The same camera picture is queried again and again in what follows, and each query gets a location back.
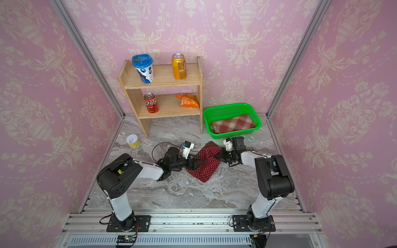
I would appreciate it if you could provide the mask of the red polka dot skirt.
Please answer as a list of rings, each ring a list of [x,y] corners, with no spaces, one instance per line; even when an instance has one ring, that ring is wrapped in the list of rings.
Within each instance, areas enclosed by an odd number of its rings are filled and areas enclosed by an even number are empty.
[[[214,142],[208,142],[198,153],[197,157],[204,160],[200,167],[196,170],[186,170],[191,176],[205,183],[209,181],[211,176],[217,170],[220,160],[216,159],[216,155],[221,151],[221,147]]]

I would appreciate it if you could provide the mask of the green plastic basket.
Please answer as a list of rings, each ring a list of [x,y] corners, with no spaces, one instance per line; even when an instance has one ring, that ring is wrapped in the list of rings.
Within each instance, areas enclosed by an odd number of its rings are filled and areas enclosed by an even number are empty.
[[[211,123],[218,120],[230,119],[245,114],[249,115],[252,118],[255,124],[255,128],[221,134],[215,134],[212,132],[210,127]],[[221,106],[208,107],[203,112],[203,118],[206,124],[207,131],[213,139],[226,139],[229,137],[251,134],[255,130],[258,130],[262,125],[261,120],[255,112],[254,108],[247,103],[233,103]]]

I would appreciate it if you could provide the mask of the red plaid skirt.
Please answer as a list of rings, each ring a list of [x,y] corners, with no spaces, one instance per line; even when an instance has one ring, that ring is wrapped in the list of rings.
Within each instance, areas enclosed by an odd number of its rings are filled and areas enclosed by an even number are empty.
[[[211,123],[211,130],[215,134],[228,133],[255,128],[252,118],[245,114]]]

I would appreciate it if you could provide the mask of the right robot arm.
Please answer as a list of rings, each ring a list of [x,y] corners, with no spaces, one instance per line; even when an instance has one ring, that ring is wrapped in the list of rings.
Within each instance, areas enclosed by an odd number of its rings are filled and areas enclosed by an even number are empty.
[[[276,230],[271,211],[278,202],[295,191],[295,185],[284,158],[281,155],[265,155],[247,150],[242,136],[227,138],[224,147],[216,155],[230,167],[246,165],[255,168],[259,195],[245,215],[234,215],[235,232]]]

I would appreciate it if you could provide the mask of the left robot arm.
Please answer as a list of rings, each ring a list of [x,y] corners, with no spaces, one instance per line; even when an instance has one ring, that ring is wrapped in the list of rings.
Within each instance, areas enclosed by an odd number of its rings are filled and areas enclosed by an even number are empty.
[[[172,172],[183,168],[195,171],[204,163],[205,160],[197,156],[182,155],[175,147],[169,148],[164,157],[155,164],[142,162],[128,154],[122,154],[97,175],[97,184],[112,207],[107,231],[138,231],[139,223],[127,196],[127,190],[137,178],[164,181]]]

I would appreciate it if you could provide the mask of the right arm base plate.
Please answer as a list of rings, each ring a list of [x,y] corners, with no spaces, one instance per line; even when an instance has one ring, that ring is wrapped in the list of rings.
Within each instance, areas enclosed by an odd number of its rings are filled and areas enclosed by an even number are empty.
[[[234,232],[274,232],[276,231],[275,221],[273,216],[268,216],[263,219],[248,218],[244,215],[233,215],[233,229]]]

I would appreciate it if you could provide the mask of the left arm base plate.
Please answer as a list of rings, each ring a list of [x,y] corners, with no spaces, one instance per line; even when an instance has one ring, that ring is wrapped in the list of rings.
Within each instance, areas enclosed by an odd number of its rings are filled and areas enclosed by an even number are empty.
[[[111,216],[106,231],[109,233],[115,232],[148,232],[151,224],[151,216],[134,216],[134,218],[127,218],[125,221],[119,221],[115,216]]]

